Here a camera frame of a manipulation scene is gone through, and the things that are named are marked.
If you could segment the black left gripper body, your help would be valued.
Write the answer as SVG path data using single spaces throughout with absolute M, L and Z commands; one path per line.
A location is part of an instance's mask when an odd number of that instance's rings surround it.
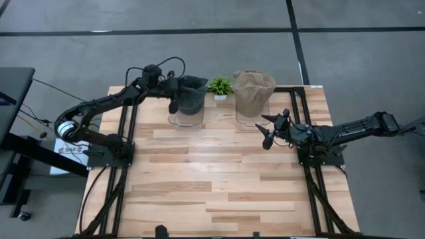
M 177 97 L 179 90 L 179 79 L 175 75 L 174 70 L 170 70 L 167 73 L 166 79 L 163 82 L 163 94 L 172 100 Z

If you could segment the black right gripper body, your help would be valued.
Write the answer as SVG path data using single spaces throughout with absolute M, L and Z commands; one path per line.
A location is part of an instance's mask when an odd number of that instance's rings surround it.
M 282 139 L 287 143 L 287 146 L 304 146 L 307 145 L 307 130 L 293 123 L 290 117 L 289 109 L 285 108 L 281 113 L 281 117 L 273 123 L 274 143 L 276 138 Z

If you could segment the dark baseball cap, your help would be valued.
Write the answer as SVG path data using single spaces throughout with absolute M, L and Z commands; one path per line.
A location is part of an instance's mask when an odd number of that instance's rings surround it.
M 178 79 L 177 105 L 179 111 L 187 116 L 197 114 L 204 106 L 208 92 L 208 80 L 196 76 L 184 76 Z

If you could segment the clear plastic hat stand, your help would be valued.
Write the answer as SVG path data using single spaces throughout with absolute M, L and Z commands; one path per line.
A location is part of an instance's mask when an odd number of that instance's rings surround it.
M 267 127 L 270 124 L 270 121 L 262 117 L 262 115 L 270 114 L 270 104 L 268 100 L 265 101 L 261 110 L 258 108 L 244 108 L 244 105 L 245 103 L 238 100 L 236 101 L 235 118 L 237 127 L 246 131 L 255 131 L 257 130 L 256 124 L 261 125 L 262 127 Z
M 168 122 L 179 127 L 194 127 L 200 125 L 204 119 L 205 99 L 184 101 L 183 105 L 179 105 L 176 114 L 168 115 Z

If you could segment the small potted green plant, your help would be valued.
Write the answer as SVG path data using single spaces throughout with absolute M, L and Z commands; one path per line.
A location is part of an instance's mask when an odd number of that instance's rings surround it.
M 225 76 L 214 77 L 209 84 L 209 92 L 214 95 L 216 101 L 225 101 L 232 93 L 232 82 Z

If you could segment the white box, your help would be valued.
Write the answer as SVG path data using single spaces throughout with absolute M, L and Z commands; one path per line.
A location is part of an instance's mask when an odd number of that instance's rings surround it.
M 89 143 L 78 141 L 68 143 L 56 138 L 54 142 L 54 157 L 52 158 L 50 174 L 64 175 L 72 173 L 86 177 L 88 175 L 88 156 L 84 153 L 89 150 Z

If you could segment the grey equipment stand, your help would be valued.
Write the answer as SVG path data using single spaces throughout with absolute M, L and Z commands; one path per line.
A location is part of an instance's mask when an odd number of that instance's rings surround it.
M 425 137 L 425 116 L 407 123 L 403 128 L 405 132 Z

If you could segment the black desk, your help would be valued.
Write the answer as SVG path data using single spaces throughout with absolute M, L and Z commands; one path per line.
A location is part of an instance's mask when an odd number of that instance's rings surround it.
M 11 133 L 31 87 L 34 68 L 0 67 L 0 206 L 10 205 L 11 218 L 17 218 L 28 201 L 25 184 L 35 161 L 51 166 L 54 152 L 30 136 Z

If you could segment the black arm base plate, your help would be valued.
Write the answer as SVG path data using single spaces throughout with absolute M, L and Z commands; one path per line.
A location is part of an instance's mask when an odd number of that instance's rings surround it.
M 89 157 L 89 167 L 129 167 L 132 165 L 135 144 L 125 142 L 123 145 L 113 147 L 92 144 L 83 154 Z
M 329 151 L 325 149 L 318 149 L 310 151 L 309 148 L 297 149 L 300 165 L 307 165 L 310 167 L 318 167 L 322 165 L 341 166 L 344 165 L 343 146 L 333 146 Z

